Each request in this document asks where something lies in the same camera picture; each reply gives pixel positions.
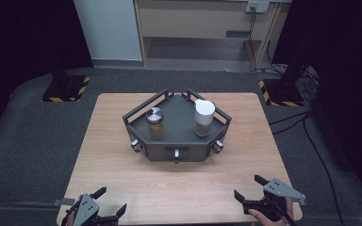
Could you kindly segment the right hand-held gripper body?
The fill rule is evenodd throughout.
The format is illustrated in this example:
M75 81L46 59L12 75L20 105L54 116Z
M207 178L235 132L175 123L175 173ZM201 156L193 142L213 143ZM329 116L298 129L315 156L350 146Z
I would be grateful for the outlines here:
M278 221L286 218L293 222L287 213L286 198L300 205L306 205L306 197L303 193L274 178L263 186L263 198L259 201L246 200L242 205L245 215L249 215L249 209L255 209L265 215L271 221Z

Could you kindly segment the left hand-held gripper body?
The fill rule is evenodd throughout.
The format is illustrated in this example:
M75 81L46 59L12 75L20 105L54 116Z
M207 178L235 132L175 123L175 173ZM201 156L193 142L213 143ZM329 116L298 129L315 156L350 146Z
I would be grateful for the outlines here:
M96 200L101 194L83 194L75 214L73 226L118 226L117 216L100 217Z

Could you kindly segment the white lidded seasoning jar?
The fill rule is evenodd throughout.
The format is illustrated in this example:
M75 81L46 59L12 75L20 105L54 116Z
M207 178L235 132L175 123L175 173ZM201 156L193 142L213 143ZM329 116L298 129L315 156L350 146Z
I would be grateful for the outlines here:
M197 99L194 102L194 107L194 133L199 137L205 137L210 133L216 106L208 100Z

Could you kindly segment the glass spice jar silver lid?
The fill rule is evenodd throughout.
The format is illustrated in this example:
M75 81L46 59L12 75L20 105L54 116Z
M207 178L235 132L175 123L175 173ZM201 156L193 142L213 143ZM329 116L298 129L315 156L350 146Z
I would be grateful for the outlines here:
M146 113L146 123L153 140L160 140L164 137L164 115L159 107L152 107Z

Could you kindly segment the dark grey corner rack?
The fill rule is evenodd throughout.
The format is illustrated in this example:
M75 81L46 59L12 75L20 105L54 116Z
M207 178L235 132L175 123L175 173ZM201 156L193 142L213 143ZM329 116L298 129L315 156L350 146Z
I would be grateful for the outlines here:
M192 89L181 94L164 89L123 115L132 149L150 161L174 163L203 162L212 153L219 153L232 118L216 107L209 134L199 137L194 133L197 99L204 97ZM153 107L164 113L164 136L159 140L152 139L148 126L147 112Z

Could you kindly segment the person's left hand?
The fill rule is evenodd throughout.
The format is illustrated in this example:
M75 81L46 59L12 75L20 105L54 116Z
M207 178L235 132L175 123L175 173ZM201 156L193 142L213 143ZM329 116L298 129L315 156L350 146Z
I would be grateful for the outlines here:
M74 205L66 212L65 218L62 220L60 226L74 226L75 217L78 211L81 196L79 196Z

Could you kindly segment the person's right hand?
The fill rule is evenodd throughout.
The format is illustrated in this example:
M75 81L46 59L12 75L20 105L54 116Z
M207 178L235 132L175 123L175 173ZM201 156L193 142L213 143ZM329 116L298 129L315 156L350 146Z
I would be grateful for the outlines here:
M286 198L287 213L291 219L294 219L293 216L293 202L290 198ZM278 221L271 221L261 212L255 209L249 209L249 214L253 216L262 226L292 226L286 218L280 219Z

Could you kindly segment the grey tape strip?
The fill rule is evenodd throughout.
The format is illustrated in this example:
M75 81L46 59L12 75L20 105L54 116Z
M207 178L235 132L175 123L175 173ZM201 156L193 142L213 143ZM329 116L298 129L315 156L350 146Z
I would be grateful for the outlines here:
M62 198L62 199L53 200L53 205L58 206L58 207L60 207L61 205L73 206L74 202L75 202L75 199Z

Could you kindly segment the black striped stand base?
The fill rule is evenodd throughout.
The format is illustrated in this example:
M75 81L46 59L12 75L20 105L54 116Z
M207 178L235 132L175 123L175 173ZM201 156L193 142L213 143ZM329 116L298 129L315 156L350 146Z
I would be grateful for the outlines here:
M280 79L263 79L258 82L266 105L303 106L304 99L295 84L283 85Z
M54 79L42 95L43 102L78 102L90 79L86 75L70 75Z

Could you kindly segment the white panel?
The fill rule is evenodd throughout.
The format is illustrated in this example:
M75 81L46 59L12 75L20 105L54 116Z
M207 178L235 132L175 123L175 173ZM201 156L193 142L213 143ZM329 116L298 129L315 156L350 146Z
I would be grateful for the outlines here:
M74 0L92 60L142 61L134 0Z

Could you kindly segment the light wooden desk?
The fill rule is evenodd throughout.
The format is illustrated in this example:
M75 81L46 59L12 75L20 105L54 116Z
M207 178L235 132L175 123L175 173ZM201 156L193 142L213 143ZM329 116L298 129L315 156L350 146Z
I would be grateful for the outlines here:
M266 13L247 13L249 0L134 0L140 49L146 60L154 38L243 40L252 67L279 37L292 0L269 1Z

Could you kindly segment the white wall power outlet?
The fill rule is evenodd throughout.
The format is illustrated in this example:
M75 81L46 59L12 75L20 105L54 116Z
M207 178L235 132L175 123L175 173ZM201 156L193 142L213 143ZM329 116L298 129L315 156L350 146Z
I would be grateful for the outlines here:
M247 2L245 11L247 13L266 13L268 11L269 6L270 6L269 1L249 0Z

